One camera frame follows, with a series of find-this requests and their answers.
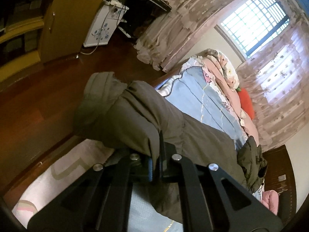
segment blue blanket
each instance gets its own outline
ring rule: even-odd
[[[205,81],[201,67],[185,70],[174,81],[172,90],[165,97],[170,103],[191,117],[228,134],[238,151],[246,142],[243,130],[226,109],[218,93]]]

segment floral curtain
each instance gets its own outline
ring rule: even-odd
[[[241,0],[166,0],[170,13],[157,18],[139,38],[138,59],[168,72]]]
[[[294,0],[278,0],[289,26],[237,68],[256,112],[263,151],[283,145],[309,122],[309,23]]]

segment wall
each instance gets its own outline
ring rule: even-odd
[[[288,150],[296,182],[298,211],[309,193],[309,124],[303,127],[285,144]]]
[[[189,50],[189,52],[185,55],[185,57],[182,60],[185,60],[188,57],[191,57],[208,48],[220,50],[222,53],[224,53],[227,56],[227,58],[231,61],[235,69],[242,63],[242,61],[237,56],[232,47],[214,28],[208,30],[202,36],[201,40],[197,42],[195,46],[192,47],[191,50]]]

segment wooden cabinet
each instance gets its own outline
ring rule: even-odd
[[[103,0],[53,0],[44,17],[41,62],[78,53]]]

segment red pillow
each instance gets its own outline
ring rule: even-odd
[[[241,88],[241,91],[237,91],[240,99],[241,108],[249,115],[251,119],[254,119],[254,109],[249,93],[245,88]]]

